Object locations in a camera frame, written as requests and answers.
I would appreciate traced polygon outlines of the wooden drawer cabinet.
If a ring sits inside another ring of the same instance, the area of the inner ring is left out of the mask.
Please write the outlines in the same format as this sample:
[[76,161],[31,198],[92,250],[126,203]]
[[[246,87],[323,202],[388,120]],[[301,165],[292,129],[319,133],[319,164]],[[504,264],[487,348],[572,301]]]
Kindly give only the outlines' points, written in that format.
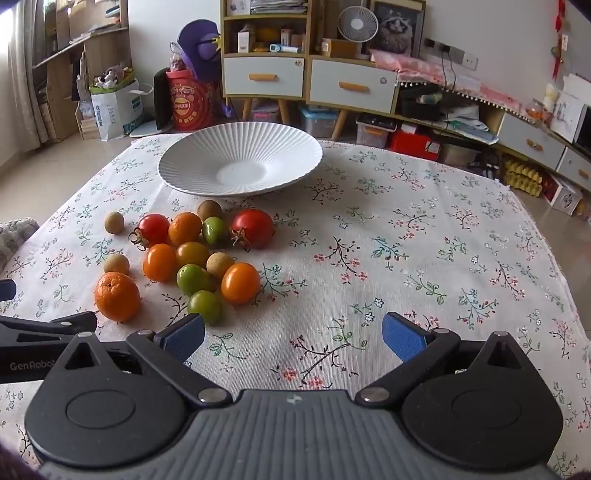
[[372,41],[363,45],[369,58],[356,58],[356,44],[338,30],[342,10],[359,5],[372,11],[370,2],[221,2],[225,101],[242,100],[245,120],[256,99],[276,101],[283,123],[290,121],[294,102],[338,110],[334,139],[351,112],[393,116],[397,73],[370,59]]

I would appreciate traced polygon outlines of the tan longan fruit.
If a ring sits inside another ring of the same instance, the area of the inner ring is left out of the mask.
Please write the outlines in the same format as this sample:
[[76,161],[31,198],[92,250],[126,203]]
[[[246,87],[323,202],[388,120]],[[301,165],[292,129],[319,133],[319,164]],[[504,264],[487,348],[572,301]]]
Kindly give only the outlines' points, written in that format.
[[105,273],[116,272],[123,275],[129,274],[129,260],[120,253],[110,254],[103,263],[103,271]]
[[228,269],[235,264],[235,259],[225,252],[214,252],[208,257],[205,269],[209,275],[218,281],[221,281]]
[[111,235],[118,235],[125,229],[124,217],[120,212],[110,212],[106,215],[103,226],[107,233]]

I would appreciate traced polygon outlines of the purple plush toy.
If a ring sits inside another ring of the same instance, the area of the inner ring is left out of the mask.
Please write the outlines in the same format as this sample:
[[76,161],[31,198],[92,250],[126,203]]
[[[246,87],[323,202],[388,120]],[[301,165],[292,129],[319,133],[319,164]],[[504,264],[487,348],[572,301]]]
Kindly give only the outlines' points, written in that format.
[[194,20],[171,42],[169,80],[192,77],[205,83],[221,81],[221,34],[211,20]]

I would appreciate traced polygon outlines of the wooden bookshelf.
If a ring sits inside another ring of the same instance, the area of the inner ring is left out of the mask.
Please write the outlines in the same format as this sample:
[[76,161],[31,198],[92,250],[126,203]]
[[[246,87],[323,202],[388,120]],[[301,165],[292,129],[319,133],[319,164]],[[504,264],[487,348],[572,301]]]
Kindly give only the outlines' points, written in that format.
[[132,65],[126,1],[50,1],[44,6],[45,57],[33,64],[37,99],[49,141],[75,133],[98,136],[78,110],[81,82],[116,65]]

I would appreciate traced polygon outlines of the green tomato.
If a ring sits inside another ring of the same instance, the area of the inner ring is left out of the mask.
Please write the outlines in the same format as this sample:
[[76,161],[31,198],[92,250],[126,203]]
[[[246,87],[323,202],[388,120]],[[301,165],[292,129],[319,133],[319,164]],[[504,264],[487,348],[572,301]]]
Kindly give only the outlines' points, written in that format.
[[181,292],[192,296],[198,291],[214,292],[216,283],[211,274],[197,264],[186,264],[176,273],[176,283]]
[[199,315],[207,325],[221,321],[222,309],[221,299],[207,290],[197,291],[187,303],[187,313]]

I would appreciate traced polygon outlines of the small orange tomato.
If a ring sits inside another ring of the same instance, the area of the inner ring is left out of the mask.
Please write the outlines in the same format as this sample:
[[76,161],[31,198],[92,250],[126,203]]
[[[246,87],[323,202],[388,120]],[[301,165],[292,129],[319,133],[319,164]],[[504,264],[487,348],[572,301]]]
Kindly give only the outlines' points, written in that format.
[[221,295],[232,305],[252,302],[259,293],[259,288],[259,271],[249,263],[233,264],[221,280]]

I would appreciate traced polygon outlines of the white ribbed plate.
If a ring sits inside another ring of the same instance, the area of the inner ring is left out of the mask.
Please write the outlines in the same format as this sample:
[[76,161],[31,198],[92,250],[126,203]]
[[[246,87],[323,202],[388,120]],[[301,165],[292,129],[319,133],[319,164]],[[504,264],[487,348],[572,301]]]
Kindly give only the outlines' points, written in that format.
[[215,125],[186,135],[158,162],[162,181],[204,197],[242,197],[297,183],[322,162],[322,145],[303,130],[269,122]]

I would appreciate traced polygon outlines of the pink cloth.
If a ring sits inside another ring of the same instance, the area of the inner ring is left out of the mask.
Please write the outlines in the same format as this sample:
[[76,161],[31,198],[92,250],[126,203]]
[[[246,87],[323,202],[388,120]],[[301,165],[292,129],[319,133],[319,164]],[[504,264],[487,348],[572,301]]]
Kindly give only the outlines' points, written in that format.
[[427,62],[418,58],[372,49],[372,59],[378,68],[396,72],[403,82],[427,82],[456,93],[489,102],[498,108],[520,113],[522,104],[508,94],[489,86],[481,80],[456,73],[442,61]]

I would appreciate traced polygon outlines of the large orange mandarin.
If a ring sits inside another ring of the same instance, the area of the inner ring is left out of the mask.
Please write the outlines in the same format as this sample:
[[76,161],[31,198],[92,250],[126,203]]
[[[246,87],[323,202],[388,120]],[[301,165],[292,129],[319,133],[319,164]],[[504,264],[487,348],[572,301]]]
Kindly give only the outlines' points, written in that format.
[[98,311],[107,319],[129,322],[140,309],[140,293],[131,278],[119,272],[106,272],[97,281],[93,298]]

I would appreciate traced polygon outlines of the green-red tomato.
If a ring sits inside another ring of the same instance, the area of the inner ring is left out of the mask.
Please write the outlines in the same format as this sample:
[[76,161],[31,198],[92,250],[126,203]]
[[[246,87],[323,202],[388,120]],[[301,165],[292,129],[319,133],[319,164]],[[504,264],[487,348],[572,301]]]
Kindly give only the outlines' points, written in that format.
[[229,242],[228,225],[219,217],[208,217],[202,225],[202,236],[209,246],[221,248]]

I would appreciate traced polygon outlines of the white desk fan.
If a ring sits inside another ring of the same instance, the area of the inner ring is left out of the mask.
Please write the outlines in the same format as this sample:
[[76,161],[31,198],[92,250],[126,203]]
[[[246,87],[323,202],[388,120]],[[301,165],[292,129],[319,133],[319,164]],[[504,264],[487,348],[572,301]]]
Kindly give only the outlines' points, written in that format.
[[356,58],[369,58],[363,45],[372,41],[379,32],[378,19],[370,9],[359,5],[345,8],[339,14],[338,30],[342,38],[356,44]]

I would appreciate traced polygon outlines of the brown longan fruit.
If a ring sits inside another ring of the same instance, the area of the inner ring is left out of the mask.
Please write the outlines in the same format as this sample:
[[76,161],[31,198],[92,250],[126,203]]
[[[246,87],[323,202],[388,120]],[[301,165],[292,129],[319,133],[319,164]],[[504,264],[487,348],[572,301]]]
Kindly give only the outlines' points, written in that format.
[[204,200],[197,207],[197,216],[204,222],[211,217],[221,218],[223,210],[214,200]]

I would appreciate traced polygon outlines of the floral tablecloth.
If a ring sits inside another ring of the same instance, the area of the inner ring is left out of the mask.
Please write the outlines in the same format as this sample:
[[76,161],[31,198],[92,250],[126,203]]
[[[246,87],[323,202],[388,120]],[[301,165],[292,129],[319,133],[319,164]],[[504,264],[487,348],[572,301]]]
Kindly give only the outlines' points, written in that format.
[[[175,283],[149,280],[144,255],[103,226],[197,208],[157,166],[174,136],[134,142],[71,197],[4,270],[17,292],[4,315],[48,321],[94,306],[111,254],[130,262],[141,311],[128,324],[98,321],[103,340],[159,330],[183,317]],[[382,339],[396,311],[423,328],[482,340],[511,333],[544,378],[563,418],[551,467],[590,466],[590,343],[556,258],[518,198],[491,180],[385,150],[327,142],[315,172],[259,198],[222,202],[273,219],[263,249],[229,255],[256,268],[259,293],[226,306],[189,365],[230,391],[359,390],[397,365]]]

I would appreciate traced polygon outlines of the red tomato with stem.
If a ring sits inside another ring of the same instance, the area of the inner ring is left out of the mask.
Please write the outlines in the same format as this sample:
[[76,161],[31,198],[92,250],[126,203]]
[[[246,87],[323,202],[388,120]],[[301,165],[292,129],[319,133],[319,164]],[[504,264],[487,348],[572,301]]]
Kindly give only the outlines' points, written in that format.
[[128,240],[140,251],[168,242],[169,219],[159,213],[144,215],[128,234]]

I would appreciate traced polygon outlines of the large red tomato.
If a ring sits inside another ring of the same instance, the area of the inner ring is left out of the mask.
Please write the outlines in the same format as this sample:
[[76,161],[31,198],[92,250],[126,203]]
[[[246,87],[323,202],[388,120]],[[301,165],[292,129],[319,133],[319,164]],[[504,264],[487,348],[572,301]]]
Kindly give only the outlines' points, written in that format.
[[230,225],[232,245],[242,245],[245,251],[263,248],[273,238],[273,233],[273,219],[259,209],[239,212]]

